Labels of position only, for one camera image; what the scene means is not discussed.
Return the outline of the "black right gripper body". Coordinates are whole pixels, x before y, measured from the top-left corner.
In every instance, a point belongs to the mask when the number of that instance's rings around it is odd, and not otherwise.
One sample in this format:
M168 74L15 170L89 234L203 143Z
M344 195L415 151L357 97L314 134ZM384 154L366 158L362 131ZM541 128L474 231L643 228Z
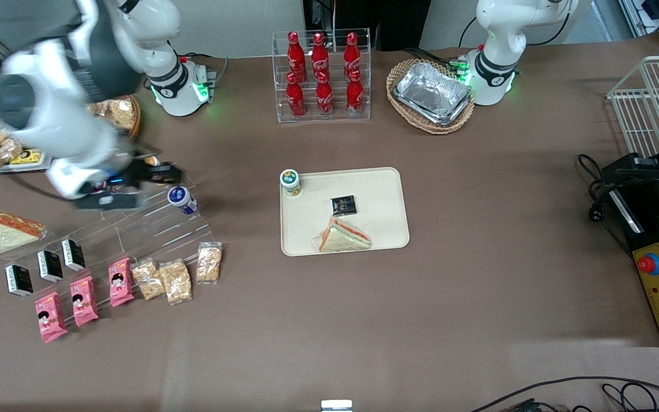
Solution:
M130 187L139 189L141 183L152 179L152 167L147 163L131 163L126 169L107 179L107 191L115 193Z

